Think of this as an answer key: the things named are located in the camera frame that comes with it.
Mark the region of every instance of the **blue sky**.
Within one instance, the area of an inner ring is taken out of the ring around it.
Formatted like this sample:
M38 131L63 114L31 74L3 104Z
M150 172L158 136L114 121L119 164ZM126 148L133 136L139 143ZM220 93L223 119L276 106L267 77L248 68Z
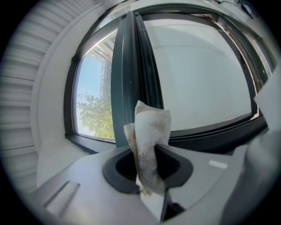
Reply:
M101 62L96 60L90 54L85 56L82 61L81 70L79 73L77 94L89 94L94 97L100 95L100 83L101 83ZM86 135L94 135L94 132L89 132L87 127L83 127L80 118L80 112L76 108L77 115L77 127L78 132Z

